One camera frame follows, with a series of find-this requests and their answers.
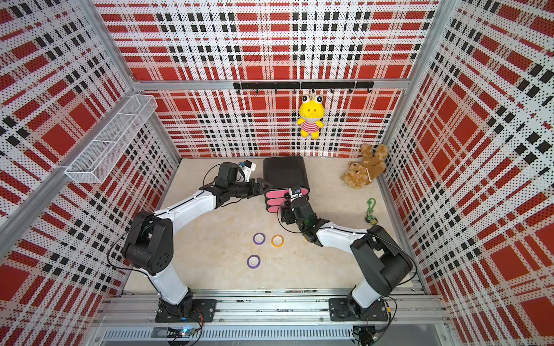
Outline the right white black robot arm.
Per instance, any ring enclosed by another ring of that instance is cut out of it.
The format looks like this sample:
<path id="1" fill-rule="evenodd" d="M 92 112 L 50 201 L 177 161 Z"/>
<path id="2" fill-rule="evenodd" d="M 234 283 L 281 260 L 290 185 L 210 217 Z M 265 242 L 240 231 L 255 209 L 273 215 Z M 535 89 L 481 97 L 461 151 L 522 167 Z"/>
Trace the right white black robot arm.
<path id="1" fill-rule="evenodd" d="M 342 227 L 322 219 L 304 198 L 286 201 L 280 207 L 281 221 L 296 224 L 304 239 L 319 247 L 331 247 L 353 256 L 363 280 L 347 295 L 346 316 L 366 317 L 370 308 L 389 296 L 414 269 L 414 261 L 379 225 L 370 229 Z"/>

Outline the black pink drawer cabinet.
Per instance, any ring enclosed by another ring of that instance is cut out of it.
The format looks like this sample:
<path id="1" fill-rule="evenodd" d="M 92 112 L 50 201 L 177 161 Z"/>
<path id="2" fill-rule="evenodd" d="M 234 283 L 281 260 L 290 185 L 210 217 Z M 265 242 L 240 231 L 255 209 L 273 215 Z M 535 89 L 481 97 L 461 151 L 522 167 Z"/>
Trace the black pink drawer cabinet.
<path id="1" fill-rule="evenodd" d="M 270 157 L 263 160 L 263 179 L 273 185 L 265 196 L 268 213 L 279 213 L 290 202 L 290 187 L 301 187 L 303 197 L 309 198 L 310 185 L 304 158 L 300 156 Z"/>

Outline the orange tape roll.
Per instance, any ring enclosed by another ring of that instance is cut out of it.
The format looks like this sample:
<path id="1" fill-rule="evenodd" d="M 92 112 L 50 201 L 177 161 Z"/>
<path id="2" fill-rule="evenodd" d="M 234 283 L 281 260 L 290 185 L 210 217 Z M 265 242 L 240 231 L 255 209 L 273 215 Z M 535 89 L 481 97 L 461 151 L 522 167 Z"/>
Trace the orange tape roll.
<path id="1" fill-rule="evenodd" d="M 280 234 L 277 234 L 275 235 L 272 239 L 271 239 L 271 244 L 273 247 L 275 248 L 280 248 L 284 245 L 284 237 Z"/>

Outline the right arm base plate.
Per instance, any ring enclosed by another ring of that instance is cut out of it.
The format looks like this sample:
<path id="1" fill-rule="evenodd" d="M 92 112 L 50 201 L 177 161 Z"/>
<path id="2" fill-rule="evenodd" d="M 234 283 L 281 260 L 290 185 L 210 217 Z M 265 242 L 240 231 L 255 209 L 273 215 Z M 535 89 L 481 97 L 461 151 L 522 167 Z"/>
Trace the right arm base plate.
<path id="1" fill-rule="evenodd" d="M 347 298 L 328 301 L 331 321 L 388 321 L 388 310 L 383 301 L 375 301 L 367 308 Z"/>

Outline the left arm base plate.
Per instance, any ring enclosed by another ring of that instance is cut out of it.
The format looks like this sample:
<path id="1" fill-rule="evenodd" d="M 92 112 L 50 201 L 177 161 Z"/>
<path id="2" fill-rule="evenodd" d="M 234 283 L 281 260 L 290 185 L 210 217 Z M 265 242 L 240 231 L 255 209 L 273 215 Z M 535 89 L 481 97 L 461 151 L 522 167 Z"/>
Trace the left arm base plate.
<path id="1" fill-rule="evenodd" d="M 157 323 L 177 323 L 185 321 L 213 322 L 216 310 L 216 299 L 186 299 L 182 303 L 173 305 L 159 300 Z"/>

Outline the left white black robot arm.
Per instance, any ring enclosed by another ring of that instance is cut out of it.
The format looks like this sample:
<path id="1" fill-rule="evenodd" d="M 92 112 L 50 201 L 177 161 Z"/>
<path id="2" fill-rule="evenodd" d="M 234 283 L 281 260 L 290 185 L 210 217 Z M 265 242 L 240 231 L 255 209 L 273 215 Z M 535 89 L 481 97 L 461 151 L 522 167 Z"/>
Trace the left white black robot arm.
<path id="1" fill-rule="evenodd" d="M 132 220 L 121 249 L 132 269 L 146 275 L 159 294 L 157 323 L 187 321 L 205 317 L 216 301 L 194 300 L 193 291 L 179 278 L 174 265 L 175 235 L 205 213 L 222 207 L 231 198 L 243 200 L 267 193 L 273 185 L 252 178 L 256 165 L 251 161 L 217 164 L 218 175 L 203 183 L 192 196 L 155 212 L 142 211 Z"/>

